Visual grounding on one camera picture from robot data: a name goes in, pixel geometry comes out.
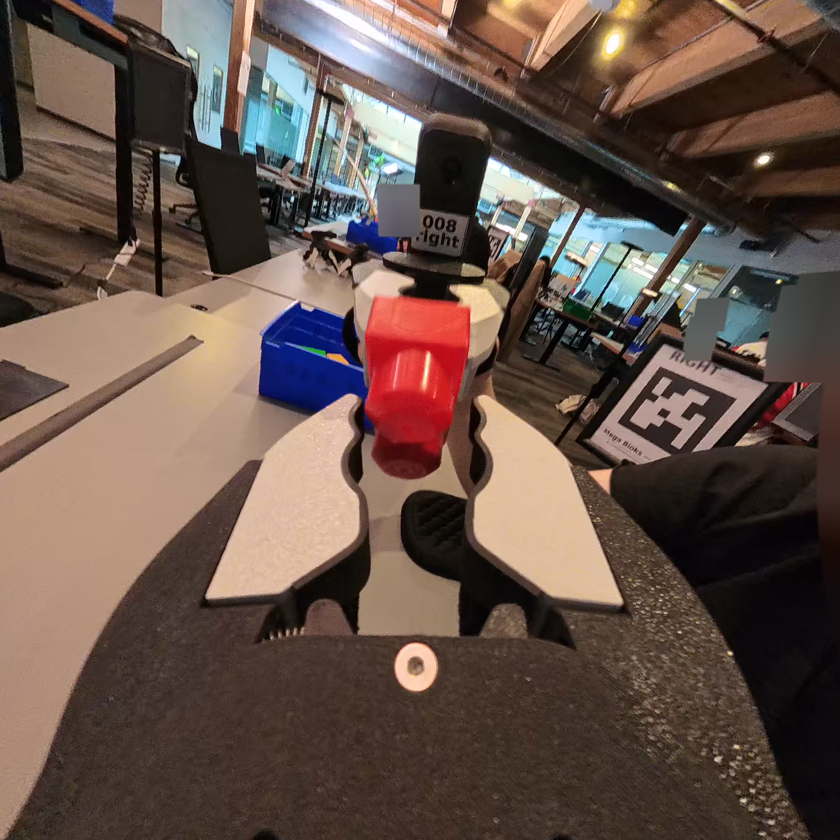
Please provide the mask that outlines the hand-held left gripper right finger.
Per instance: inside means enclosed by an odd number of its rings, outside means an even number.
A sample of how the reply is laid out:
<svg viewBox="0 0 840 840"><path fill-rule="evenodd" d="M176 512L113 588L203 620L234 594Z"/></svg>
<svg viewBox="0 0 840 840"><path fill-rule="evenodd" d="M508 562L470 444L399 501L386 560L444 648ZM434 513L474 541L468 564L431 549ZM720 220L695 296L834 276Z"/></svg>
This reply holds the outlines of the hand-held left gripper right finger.
<svg viewBox="0 0 840 840"><path fill-rule="evenodd" d="M621 614L625 601L569 460L493 398L470 414L473 489L464 587L490 611L519 605L533 635L563 609Z"/></svg>

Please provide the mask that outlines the black hanging box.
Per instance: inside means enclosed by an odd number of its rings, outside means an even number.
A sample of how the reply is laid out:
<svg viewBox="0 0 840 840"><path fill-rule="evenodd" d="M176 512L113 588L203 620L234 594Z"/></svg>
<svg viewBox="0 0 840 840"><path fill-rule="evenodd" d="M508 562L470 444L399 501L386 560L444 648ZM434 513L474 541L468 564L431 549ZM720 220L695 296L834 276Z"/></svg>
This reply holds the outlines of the black hanging box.
<svg viewBox="0 0 840 840"><path fill-rule="evenodd" d="M193 115L193 68L184 58L142 44L129 47L131 141L183 154Z"/></svg>

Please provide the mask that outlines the person's right hand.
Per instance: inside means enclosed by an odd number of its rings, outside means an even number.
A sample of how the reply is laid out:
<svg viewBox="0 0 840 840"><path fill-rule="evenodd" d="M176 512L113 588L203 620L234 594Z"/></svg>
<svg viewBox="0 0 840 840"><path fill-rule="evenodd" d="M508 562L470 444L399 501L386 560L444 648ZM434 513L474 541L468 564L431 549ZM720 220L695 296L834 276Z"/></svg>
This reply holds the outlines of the person's right hand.
<svg viewBox="0 0 840 840"><path fill-rule="evenodd" d="M475 483L470 477L470 464L473 453L473 442L470 437L471 409L475 399L479 396L486 396L494 401L497 400L492 374L493 371L486 371L474 377L470 384L469 394L459 398L455 405L453 422L448 432L447 447L449 455L466 497L469 496L475 486Z"/></svg>

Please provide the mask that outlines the black floor lamp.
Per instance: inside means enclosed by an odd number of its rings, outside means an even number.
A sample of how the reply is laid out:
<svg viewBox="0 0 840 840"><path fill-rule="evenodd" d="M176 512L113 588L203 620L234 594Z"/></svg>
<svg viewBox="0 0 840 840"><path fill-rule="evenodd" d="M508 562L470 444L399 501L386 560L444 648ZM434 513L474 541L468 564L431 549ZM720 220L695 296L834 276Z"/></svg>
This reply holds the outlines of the black floor lamp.
<svg viewBox="0 0 840 840"><path fill-rule="evenodd" d="M606 281L603 289L599 292L597 297L594 299L594 301L591 305L591 308L590 308L590 313L592 313L592 314L594 314L595 311L598 309L600 303L602 302L602 300L604 298L604 295L609 290L610 286L613 284L613 282L614 282L615 278L617 277L617 275L619 274L619 272L624 268L624 265L627 262L628 257L631 255L631 253L634 252L634 251L637 251L637 250L641 250L641 248L639 248L635 243L633 243L631 241L622 240L620 245L624 248L624 252L623 252L621 258L619 259L619 261L617 262L612 274L609 276L608 280Z"/></svg>

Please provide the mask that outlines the adjacent grey desk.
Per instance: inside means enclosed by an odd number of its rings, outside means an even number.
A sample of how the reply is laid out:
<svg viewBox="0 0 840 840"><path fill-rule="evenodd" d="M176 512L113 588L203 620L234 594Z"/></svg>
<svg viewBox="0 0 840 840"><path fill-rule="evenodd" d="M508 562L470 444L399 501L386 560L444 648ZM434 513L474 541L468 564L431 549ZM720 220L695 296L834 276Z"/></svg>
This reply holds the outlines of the adjacent grey desk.
<svg viewBox="0 0 840 840"><path fill-rule="evenodd" d="M311 268L303 259L302 249L273 257L255 266L224 275L211 270L202 273L213 279L237 280L306 305L344 313L354 302L354 289L349 276L339 276L318 259Z"/></svg>

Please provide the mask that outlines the tall brown-top desk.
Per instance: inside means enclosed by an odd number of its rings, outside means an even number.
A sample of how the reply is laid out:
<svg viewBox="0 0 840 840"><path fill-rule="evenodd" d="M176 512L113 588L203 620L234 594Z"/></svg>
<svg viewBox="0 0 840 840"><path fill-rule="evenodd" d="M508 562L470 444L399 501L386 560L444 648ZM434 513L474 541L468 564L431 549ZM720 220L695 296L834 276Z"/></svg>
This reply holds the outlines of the tall brown-top desk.
<svg viewBox="0 0 840 840"><path fill-rule="evenodd" d="M163 153L134 145L131 141L130 45L142 44L174 56L184 57L173 48L172 43L167 38L145 27L143 24L118 15L100 17L94 14L89 8L76 2L10 2L10 6L11 12L16 13L27 24L34 25L74 47L107 61L113 66L116 242L122 246L130 238L136 238L136 228L134 226L133 152L143 150L150 154L151 165L154 292L157 296L162 297L164 289L161 155ZM196 83L193 74L192 118L190 129L187 133L192 136L195 93Z"/></svg>

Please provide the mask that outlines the dark display on stand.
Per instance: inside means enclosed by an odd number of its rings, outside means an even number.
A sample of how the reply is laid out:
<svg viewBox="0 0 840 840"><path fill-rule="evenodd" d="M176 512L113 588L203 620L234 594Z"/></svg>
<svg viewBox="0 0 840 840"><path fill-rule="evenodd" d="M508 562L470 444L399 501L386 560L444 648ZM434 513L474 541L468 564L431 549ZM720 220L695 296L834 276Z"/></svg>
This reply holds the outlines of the dark display on stand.
<svg viewBox="0 0 840 840"><path fill-rule="evenodd" d="M18 96L14 67L14 44L11 3L1 2L1 179L11 183L24 171L23 137L18 112ZM1 271L10 277L58 289L65 282L57 277L14 266L1 243Z"/></svg>

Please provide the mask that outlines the dark metal desk plate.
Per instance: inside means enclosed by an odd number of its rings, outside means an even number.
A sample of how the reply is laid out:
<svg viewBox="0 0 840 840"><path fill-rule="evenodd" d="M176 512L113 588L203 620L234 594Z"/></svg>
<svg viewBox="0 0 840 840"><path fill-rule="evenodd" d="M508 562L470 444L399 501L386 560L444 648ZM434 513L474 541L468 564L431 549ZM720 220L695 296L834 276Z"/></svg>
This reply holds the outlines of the dark metal desk plate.
<svg viewBox="0 0 840 840"><path fill-rule="evenodd" d="M1 360L1 420L11 417L69 386L9 360Z"/></svg>

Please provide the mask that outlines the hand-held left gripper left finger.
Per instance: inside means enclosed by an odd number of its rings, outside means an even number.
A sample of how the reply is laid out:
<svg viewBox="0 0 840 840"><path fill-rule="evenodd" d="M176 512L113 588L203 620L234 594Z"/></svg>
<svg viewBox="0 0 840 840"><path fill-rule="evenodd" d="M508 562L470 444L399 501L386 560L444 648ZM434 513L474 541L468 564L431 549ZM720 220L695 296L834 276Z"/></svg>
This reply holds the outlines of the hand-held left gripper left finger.
<svg viewBox="0 0 840 840"><path fill-rule="evenodd" d="M364 402L344 395L267 450L205 592L207 606L270 605L301 627L330 600L358 630L370 577L370 519L360 487Z"/></svg>

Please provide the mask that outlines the small blue bin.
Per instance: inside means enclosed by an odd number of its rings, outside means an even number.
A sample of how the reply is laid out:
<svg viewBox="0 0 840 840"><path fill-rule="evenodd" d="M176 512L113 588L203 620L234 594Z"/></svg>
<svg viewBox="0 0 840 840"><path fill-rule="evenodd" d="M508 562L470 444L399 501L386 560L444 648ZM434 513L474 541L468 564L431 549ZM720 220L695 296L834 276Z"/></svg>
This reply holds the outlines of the small blue bin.
<svg viewBox="0 0 840 840"><path fill-rule="evenodd" d="M399 250L400 244L397 237L382 236L378 223L369 219L349 221L345 239L352 245L366 245L371 252L379 256Z"/></svg>

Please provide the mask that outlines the blue plastic bin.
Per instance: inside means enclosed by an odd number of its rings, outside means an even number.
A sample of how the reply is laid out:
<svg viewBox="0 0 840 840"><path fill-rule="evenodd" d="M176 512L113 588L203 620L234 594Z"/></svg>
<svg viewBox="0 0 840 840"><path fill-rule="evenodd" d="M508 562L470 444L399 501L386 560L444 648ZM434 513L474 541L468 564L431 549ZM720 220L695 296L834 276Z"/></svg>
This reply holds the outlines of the blue plastic bin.
<svg viewBox="0 0 840 840"><path fill-rule="evenodd" d="M365 400L364 368L344 343L343 323L339 315L293 303L261 332L259 393L312 413L348 394ZM293 350L284 342L340 353L352 365Z"/></svg>

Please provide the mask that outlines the brown coat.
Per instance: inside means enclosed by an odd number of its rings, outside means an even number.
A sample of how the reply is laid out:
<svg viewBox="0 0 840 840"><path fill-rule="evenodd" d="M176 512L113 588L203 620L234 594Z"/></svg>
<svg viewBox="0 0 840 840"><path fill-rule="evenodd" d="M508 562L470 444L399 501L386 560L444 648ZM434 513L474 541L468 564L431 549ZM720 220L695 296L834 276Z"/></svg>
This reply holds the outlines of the brown coat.
<svg viewBox="0 0 840 840"><path fill-rule="evenodd" d="M543 255L535 262L528 277L514 290L513 280L521 259L521 252L510 249L490 266L487 275L510 292L506 315L499 330L497 362L500 364L507 363L516 349L543 279L550 275L550 257Z"/></svg>

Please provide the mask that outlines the black office chair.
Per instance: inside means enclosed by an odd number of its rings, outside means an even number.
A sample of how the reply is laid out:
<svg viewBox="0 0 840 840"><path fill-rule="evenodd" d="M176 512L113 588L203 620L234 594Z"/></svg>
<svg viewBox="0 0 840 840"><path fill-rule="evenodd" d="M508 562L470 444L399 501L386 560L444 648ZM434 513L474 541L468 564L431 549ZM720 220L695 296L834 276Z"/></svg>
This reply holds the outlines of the black office chair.
<svg viewBox="0 0 840 840"><path fill-rule="evenodd" d="M230 276L271 257L256 159L185 136L190 184L211 271Z"/></svg>

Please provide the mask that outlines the black round mat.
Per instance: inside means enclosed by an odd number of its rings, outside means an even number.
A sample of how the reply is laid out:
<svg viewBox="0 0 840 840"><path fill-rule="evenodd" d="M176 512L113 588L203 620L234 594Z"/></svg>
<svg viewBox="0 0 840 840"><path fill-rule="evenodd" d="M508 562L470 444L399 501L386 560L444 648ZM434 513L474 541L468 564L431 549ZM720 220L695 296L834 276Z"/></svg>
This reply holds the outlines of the black round mat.
<svg viewBox="0 0 840 840"><path fill-rule="evenodd" d="M410 494L401 509L401 540L421 570L460 582L464 558L466 499L435 490Z"/></svg>

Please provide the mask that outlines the framed marker sign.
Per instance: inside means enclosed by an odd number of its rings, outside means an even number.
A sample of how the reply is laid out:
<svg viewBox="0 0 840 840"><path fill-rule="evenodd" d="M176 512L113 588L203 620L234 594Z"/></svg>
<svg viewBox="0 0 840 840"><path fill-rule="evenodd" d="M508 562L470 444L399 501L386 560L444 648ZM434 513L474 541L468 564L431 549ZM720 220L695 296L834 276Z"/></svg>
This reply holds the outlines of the framed marker sign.
<svg viewBox="0 0 840 840"><path fill-rule="evenodd" d="M763 377L744 356L715 350L687 360L681 339L658 336L576 442L612 466L733 446L788 387Z"/></svg>

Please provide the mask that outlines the red two-stud toy block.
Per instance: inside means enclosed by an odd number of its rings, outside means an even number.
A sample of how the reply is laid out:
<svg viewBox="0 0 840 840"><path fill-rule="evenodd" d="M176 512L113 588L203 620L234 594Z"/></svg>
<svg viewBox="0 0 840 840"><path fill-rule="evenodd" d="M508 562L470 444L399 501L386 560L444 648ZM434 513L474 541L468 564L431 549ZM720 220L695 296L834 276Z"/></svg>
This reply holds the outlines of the red two-stud toy block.
<svg viewBox="0 0 840 840"><path fill-rule="evenodd" d="M374 429L371 454L388 476L440 467L469 356L469 309L453 301L375 297L364 331Z"/></svg>

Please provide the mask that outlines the white power strip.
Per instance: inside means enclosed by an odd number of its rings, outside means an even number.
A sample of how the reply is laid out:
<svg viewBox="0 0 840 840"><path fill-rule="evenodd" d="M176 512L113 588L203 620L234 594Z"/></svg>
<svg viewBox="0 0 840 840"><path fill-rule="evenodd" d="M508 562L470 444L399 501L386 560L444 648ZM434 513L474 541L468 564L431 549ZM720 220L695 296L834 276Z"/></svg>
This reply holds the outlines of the white power strip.
<svg viewBox="0 0 840 840"><path fill-rule="evenodd" d="M127 268L132 257L137 252L140 245L138 238L130 238L125 244L121 246L120 252L114 256L110 268L104 278L98 280L97 284L97 299L104 300L109 296L109 283L117 270Z"/></svg>

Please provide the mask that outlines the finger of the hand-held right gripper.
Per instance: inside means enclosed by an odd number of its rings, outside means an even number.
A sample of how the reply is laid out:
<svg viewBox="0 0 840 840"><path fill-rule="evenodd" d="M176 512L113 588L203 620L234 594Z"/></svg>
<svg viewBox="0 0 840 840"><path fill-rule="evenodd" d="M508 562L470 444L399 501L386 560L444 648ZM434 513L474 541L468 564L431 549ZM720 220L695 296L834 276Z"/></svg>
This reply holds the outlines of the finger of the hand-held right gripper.
<svg viewBox="0 0 840 840"><path fill-rule="evenodd" d="M397 298L407 288L414 287L414 279L397 272L372 272L354 288L354 330L358 340L358 355L365 357L364 334L376 298Z"/></svg>
<svg viewBox="0 0 840 840"><path fill-rule="evenodd" d="M456 285L459 304L469 309L469 351L459 397L467 397L480 366L491 356L508 307L509 292L498 282Z"/></svg>

